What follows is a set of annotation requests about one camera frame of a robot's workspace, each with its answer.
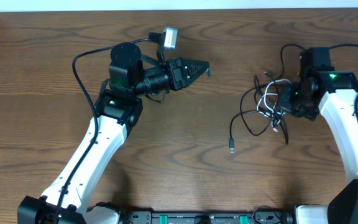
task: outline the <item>wood grain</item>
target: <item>wood grain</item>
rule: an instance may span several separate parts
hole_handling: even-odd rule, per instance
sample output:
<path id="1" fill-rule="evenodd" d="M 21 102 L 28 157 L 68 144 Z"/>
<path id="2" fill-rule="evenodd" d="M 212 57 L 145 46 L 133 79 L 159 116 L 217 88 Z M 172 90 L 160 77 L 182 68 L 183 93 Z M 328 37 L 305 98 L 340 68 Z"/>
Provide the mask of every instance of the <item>wood grain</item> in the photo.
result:
<path id="1" fill-rule="evenodd" d="M 252 210 L 258 205 L 329 203 L 344 186 L 341 158 L 328 125 L 287 118 L 290 145 L 268 130 L 251 136 L 229 122 L 254 75 L 280 71 L 279 50 L 358 44 L 358 9 L 0 13 L 0 223 L 15 223 L 26 195 L 38 197 L 83 138 L 90 109 L 71 70 L 81 52 L 179 29 L 167 57 L 207 60 L 213 76 L 168 95 L 144 100 L 129 139 L 116 153 L 91 204 L 155 210 Z M 141 44 L 153 56 L 155 46 Z M 296 79 L 298 50 L 284 53 L 286 77 Z M 337 69 L 358 78 L 358 50 L 338 49 Z M 95 99 L 108 77 L 109 53 L 78 62 Z M 245 108 L 253 108 L 251 98 Z M 266 119 L 249 116 L 252 128 Z"/>

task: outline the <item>wooden table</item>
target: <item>wooden table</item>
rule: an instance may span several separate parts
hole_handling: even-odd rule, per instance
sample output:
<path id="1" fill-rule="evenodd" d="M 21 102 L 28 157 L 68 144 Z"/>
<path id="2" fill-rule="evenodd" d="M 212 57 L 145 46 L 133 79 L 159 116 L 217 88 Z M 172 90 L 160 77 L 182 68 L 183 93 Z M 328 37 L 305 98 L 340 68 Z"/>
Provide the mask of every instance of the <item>wooden table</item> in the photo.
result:
<path id="1" fill-rule="evenodd" d="M 112 201 L 155 210 L 252 210 L 329 203 L 344 187 L 344 170 L 325 120 L 287 116 L 290 144 L 269 129 L 254 137 L 238 119 L 236 153 L 229 122 L 253 76 L 281 70 L 281 46 L 358 44 L 358 9 L 0 13 L 0 223 L 15 223 L 21 200 L 38 197 L 81 142 L 91 112 L 71 70 L 76 54 L 179 29 L 167 57 L 207 60 L 213 76 L 168 95 L 143 100 L 129 139 L 114 155 L 91 205 Z M 155 55 L 154 44 L 140 44 Z M 299 50 L 284 53 L 296 79 Z M 338 70 L 358 78 L 358 49 L 338 49 Z M 109 76 L 109 52 L 78 61 L 93 99 Z M 246 98 L 244 108 L 255 108 Z M 249 116 L 252 127 L 266 118 Z"/>

